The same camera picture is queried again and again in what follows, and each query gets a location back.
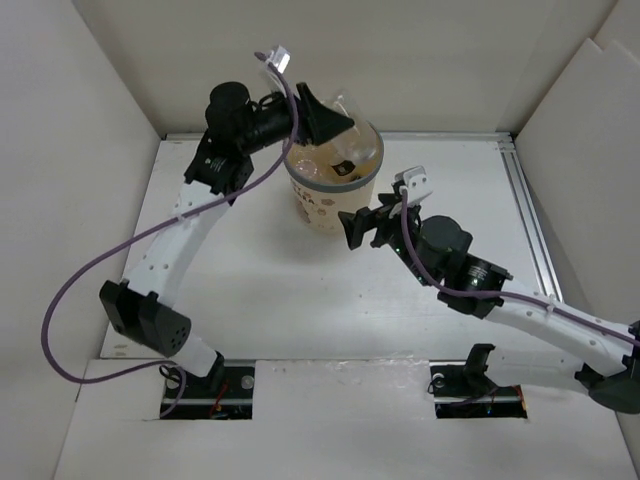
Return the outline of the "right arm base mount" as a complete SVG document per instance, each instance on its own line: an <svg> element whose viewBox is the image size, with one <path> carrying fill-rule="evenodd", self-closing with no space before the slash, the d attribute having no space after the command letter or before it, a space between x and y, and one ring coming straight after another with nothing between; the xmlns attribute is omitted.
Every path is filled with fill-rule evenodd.
<svg viewBox="0 0 640 480"><path fill-rule="evenodd" d="M496 347L476 344L465 360L429 362L427 393L437 419L527 419L520 385L499 386L486 372Z"/></svg>

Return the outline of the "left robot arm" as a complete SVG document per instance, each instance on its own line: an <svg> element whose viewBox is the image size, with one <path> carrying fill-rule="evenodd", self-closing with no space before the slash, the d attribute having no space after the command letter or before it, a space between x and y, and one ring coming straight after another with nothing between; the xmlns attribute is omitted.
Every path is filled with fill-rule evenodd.
<svg viewBox="0 0 640 480"><path fill-rule="evenodd" d="M286 139L319 146L354 124L323 105L306 84L296 88L291 98L276 91L259 102L239 82L211 91L207 129L184 173L172 224L160 229L120 282L107 281L99 292L113 329L181 366L201 396L222 387L224 359L173 309L196 253L252 175L253 153Z"/></svg>

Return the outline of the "small bottle with black cap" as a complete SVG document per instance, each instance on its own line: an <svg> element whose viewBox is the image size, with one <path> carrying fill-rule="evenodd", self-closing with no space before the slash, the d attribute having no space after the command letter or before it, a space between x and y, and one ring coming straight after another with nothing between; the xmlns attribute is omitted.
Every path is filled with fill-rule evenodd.
<svg viewBox="0 0 640 480"><path fill-rule="evenodd" d="M356 170L356 165L350 160L342 159L340 163L330 164L329 172L335 183L348 183Z"/></svg>

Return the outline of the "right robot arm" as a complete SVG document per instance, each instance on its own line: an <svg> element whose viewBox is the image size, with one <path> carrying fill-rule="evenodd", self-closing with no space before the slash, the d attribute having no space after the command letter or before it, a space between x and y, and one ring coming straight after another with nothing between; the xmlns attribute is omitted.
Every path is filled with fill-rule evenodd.
<svg viewBox="0 0 640 480"><path fill-rule="evenodd" d="M338 214L350 249L366 232L372 247L389 246L423 286L451 310L520 330L555 354L514 353L476 343L464 363L436 373L434 395L463 406L513 384L582 393L609 410L639 411L639 326L616 325L516 282L503 267L470 254L472 235L450 217L420 217L404 194L383 194L381 206Z"/></svg>

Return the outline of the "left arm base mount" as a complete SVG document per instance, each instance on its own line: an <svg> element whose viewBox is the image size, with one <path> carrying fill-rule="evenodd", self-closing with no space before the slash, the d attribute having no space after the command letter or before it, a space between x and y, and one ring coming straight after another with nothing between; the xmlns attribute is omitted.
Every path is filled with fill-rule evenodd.
<svg viewBox="0 0 640 480"><path fill-rule="evenodd" d="M161 366L164 390L161 420L231 421L251 420L255 386L255 361L225 362L221 379L211 390L188 374L180 399L181 375L175 367Z"/></svg>

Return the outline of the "clear jar with silver lid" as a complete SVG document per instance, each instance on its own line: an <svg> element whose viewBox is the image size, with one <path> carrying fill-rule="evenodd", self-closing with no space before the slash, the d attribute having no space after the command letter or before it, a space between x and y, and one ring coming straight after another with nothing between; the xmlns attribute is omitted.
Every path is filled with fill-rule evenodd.
<svg viewBox="0 0 640 480"><path fill-rule="evenodd" d="M366 120L355 98L347 90L341 89L326 101L326 105L354 121L350 129L331 141L339 156L356 166L374 158L377 152L376 132Z"/></svg>

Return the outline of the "clear bottle white cap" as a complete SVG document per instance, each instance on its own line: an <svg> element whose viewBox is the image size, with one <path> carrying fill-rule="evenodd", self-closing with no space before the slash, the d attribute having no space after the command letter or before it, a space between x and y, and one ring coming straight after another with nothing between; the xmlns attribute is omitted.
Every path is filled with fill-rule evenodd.
<svg viewBox="0 0 640 480"><path fill-rule="evenodd" d="M322 172L312 159L302 158L296 160L292 164L292 168L298 175L309 181L319 182L322 179Z"/></svg>

